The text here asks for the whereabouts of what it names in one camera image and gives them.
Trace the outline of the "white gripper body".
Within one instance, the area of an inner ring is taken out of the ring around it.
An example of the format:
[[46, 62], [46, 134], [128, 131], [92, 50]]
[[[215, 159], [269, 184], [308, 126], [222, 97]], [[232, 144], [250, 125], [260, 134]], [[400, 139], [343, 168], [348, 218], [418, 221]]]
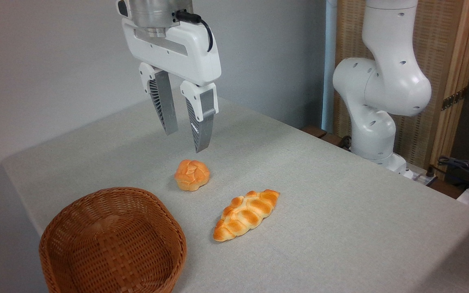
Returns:
[[181, 22], [168, 28], [166, 37], [151, 37], [128, 18], [122, 19], [122, 27], [132, 55], [144, 63], [198, 86], [221, 76], [218, 49], [214, 44], [207, 51], [210, 43], [203, 25]]

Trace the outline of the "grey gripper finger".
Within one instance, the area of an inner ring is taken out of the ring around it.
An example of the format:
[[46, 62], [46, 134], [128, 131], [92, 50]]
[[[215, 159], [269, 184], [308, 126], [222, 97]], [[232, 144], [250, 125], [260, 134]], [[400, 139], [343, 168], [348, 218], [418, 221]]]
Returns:
[[178, 130], [178, 123], [168, 72], [144, 62], [138, 70], [142, 87], [151, 98], [166, 135], [171, 135]]
[[214, 116], [219, 112], [216, 84], [198, 86], [189, 81], [180, 85], [190, 120], [195, 151], [208, 148], [213, 133]]

